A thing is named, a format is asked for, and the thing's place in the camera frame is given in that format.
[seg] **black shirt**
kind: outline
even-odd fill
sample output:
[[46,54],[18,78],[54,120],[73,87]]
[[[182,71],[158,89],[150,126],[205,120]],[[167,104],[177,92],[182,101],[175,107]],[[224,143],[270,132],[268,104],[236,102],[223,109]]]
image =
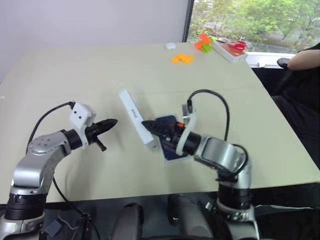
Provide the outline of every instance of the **black shirt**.
[[[305,50],[318,49],[320,49],[320,43]],[[293,71],[289,76],[290,86],[283,91],[282,95],[294,103],[303,104],[319,112],[319,71],[320,67]]]

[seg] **white box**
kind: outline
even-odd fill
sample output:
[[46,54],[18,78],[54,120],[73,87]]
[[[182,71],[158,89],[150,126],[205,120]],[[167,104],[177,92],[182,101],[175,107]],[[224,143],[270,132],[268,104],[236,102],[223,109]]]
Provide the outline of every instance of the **white box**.
[[238,63],[240,61],[243,61],[247,58],[248,54],[245,52],[239,56],[233,56],[230,52],[228,52],[226,49],[224,49],[221,44],[218,41],[213,41],[213,49],[216,50],[220,55],[222,55],[225,59],[227,59],[230,63]]
[[118,92],[118,96],[120,97],[129,117],[135,127],[135,130],[139,134],[142,142],[151,150],[155,150],[158,148],[158,141],[156,141],[153,135],[142,125],[142,121],[144,120],[138,111],[135,102],[131,98],[129,92],[125,88],[121,88]]

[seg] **beige tabletop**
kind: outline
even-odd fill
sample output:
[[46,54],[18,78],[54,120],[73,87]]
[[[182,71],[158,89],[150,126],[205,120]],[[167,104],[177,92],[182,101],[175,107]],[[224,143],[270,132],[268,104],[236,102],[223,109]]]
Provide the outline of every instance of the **beige tabletop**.
[[[178,53],[194,56],[172,63]],[[46,47],[25,54],[0,85],[0,204],[8,200],[13,171],[25,154],[29,135],[43,113],[74,100],[90,105],[96,121],[118,119],[100,136],[107,146],[77,149],[59,163],[56,180],[72,201],[217,191],[214,170],[192,157],[165,162],[145,147],[117,96],[126,87],[145,119],[176,114],[197,89],[224,96],[230,107],[228,141],[246,147],[253,162],[252,187],[312,183],[320,172],[259,79],[246,62],[231,64],[217,52],[192,44],[175,50],[162,44]],[[195,132],[223,138],[226,113],[219,99],[194,97]],[[49,115],[36,135],[70,129],[70,110]],[[48,202],[61,201],[54,187]]]

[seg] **window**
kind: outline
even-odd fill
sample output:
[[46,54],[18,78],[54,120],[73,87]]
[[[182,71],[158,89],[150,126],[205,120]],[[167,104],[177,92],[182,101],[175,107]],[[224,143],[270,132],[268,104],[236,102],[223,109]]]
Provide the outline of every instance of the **window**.
[[206,33],[247,52],[295,54],[320,42],[319,0],[194,0],[187,42]]

